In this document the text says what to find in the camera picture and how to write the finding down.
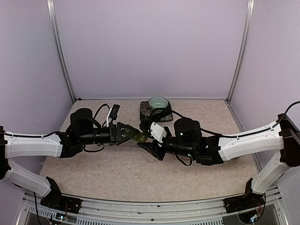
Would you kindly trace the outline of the green three-compartment pill box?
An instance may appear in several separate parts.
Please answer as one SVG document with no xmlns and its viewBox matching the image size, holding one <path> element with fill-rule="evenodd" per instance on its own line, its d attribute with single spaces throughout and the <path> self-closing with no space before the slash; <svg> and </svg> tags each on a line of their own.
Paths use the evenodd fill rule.
<svg viewBox="0 0 300 225">
<path fill-rule="evenodd" d="M 145 143 L 148 140 L 148 136 L 144 132 L 139 132 L 136 135 L 131 137 L 131 140 L 137 142 L 137 143 Z"/>
</svg>

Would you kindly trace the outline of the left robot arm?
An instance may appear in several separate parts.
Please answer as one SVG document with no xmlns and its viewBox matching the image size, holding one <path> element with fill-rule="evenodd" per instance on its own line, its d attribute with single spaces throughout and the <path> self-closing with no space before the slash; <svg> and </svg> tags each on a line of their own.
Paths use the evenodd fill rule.
<svg viewBox="0 0 300 225">
<path fill-rule="evenodd" d="M 12 159 L 24 156 L 71 158 L 87 145 L 120 145 L 139 134 L 139 130 L 118 122 L 103 127 L 92 110 L 81 108 L 70 115 L 65 132 L 24 135 L 0 131 L 0 178 L 47 198 L 53 207 L 62 208 L 66 199 L 54 179 L 37 175 Z"/>
</svg>

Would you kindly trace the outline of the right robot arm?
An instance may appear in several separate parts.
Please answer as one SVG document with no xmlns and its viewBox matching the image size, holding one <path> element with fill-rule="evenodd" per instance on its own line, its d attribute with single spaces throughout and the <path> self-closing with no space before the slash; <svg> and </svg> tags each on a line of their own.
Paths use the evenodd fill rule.
<svg viewBox="0 0 300 225">
<path fill-rule="evenodd" d="M 138 146 L 160 161 L 166 154 L 172 154 L 207 166 L 262 151 L 275 152 L 267 165 L 247 182 L 245 194 L 240 197 L 244 208 L 257 202 L 258 195 L 264 194 L 288 169 L 300 165 L 300 130 L 285 113 L 264 127 L 235 135 L 204 137 L 200 123 L 187 117 L 176 120 L 173 127 L 175 136 L 168 127 L 153 122 L 150 126 L 153 141 Z"/>
</svg>

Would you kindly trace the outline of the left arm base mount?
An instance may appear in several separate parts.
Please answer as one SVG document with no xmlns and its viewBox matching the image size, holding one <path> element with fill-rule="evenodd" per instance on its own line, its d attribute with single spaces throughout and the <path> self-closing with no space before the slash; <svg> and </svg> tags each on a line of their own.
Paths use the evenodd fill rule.
<svg viewBox="0 0 300 225">
<path fill-rule="evenodd" d="M 63 195 L 54 179 L 50 177 L 46 177 L 46 179 L 50 184 L 50 193 L 42 197 L 40 204 L 65 213 L 78 214 L 82 204 L 81 199 Z"/>
</svg>

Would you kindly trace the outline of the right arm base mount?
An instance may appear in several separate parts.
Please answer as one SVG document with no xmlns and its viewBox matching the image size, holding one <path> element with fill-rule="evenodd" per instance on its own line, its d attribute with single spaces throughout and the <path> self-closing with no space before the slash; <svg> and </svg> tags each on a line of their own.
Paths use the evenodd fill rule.
<svg viewBox="0 0 300 225">
<path fill-rule="evenodd" d="M 223 200 L 226 213 L 247 210 L 265 204 L 264 194 L 255 194 L 251 188 L 253 178 L 246 183 L 245 193 Z"/>
</svg>

